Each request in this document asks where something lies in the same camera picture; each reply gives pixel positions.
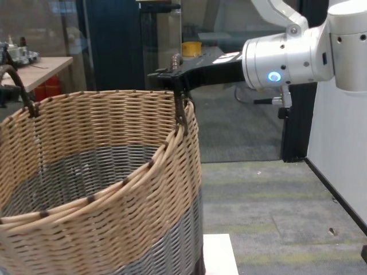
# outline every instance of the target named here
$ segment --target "red container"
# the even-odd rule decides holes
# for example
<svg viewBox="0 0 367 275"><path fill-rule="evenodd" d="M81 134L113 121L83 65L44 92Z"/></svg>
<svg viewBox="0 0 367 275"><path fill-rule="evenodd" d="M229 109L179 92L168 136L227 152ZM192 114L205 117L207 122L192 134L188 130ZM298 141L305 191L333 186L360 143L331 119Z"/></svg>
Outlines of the red container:
<svg viewBox="0 0 367 275"><path fill-rule="evenodd" d="M36 89L34 89L34 96L36 97L37 101L42 101L47 97L46 86L44 83L38 86Z"/></svg>
<svg viewBox="0 0 367 275"><path fill-rule="evenodd" d="M45 82L46 97L58 96L62 93L61 81L57 76L53 76Z"/></svg>

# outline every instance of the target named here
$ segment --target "metal bolt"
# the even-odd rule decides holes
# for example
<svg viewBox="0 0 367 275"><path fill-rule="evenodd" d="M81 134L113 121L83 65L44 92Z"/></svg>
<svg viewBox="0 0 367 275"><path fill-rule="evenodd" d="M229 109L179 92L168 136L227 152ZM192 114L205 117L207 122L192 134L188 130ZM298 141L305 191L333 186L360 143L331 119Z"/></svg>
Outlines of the metal bolt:
<svg viewBox="0 0 367 275"><path fill-rule="evenodd" d="M291 34L296 34L298 32L296 27L291 28Z"/></svg>

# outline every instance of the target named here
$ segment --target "robotic arm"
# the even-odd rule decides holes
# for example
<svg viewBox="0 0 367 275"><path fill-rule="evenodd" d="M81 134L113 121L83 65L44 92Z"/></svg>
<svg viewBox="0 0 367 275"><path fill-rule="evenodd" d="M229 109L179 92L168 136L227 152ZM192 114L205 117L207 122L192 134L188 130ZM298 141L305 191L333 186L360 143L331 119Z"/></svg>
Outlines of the robotic arm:
<svg viewBox="0 0 367 275"><path fill-rule="evenodd" d="M367 90L367 1L329 8L326 21L309 28L307 19L283 0L252 0L268 22L285 33L248 40L242 53L203 55L176 70L150 74L154 89L176 93L219 83L246 81L253 89L331 80L351 92Z"/></svg>
<svg viewBox="0 0 367 275"><path fill-rule="evenodd" d="M366 1L332 6L324 24L312 29L282 0L252 2L266 21L286 27L286 33L245 43L243 72L251 88L327 81L335 76L341 89L366 90Z"/></svg>

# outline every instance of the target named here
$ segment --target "tan wicker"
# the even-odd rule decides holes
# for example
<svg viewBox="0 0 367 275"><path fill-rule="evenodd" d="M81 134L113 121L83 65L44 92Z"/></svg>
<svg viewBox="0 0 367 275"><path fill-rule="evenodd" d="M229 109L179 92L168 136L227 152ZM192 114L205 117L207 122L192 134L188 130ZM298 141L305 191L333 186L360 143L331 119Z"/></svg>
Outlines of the tan wicker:
<svg viewBox="0 0 367 275"><path fill-rule="evenodd" d="M0 266L16 275L204 273L192 103L187 134L172 92L79 92L27 106L0 124ZM162 243L163 267L149 256Z"/></svg>

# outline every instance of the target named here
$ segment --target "blue indicator light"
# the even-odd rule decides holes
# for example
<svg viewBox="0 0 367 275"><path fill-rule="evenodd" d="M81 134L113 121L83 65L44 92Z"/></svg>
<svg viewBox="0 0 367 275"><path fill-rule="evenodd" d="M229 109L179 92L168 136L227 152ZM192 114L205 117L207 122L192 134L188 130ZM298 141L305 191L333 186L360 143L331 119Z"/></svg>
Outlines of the blue indicator light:
<svg viewBox="0 0 367 275"><path fill-rule="evenodd" d="M268 75L268 79L272 82L279 82L282 79L282 76L280 75L280 73L277 72L271 72Z"/></svg>

